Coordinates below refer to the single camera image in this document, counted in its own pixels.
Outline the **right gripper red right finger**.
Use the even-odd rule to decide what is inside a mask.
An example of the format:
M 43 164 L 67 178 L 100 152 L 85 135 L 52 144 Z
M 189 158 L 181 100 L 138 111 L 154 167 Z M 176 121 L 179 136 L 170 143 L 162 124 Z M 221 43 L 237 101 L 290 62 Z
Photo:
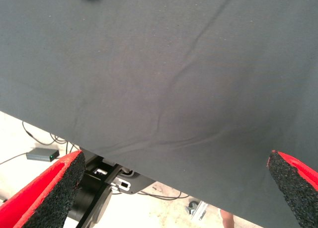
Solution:
M 268 170 L 302 228 L 318 226 L 318 172 L 299 159 L 273 150 Z

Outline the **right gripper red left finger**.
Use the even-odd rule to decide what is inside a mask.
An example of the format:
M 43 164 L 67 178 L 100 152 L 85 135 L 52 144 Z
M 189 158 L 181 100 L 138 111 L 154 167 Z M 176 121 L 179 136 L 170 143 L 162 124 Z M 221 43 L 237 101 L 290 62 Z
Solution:
M 2 228 L 62 228 L 85 171 L 82 151 L 63 156 L 0 207 Z

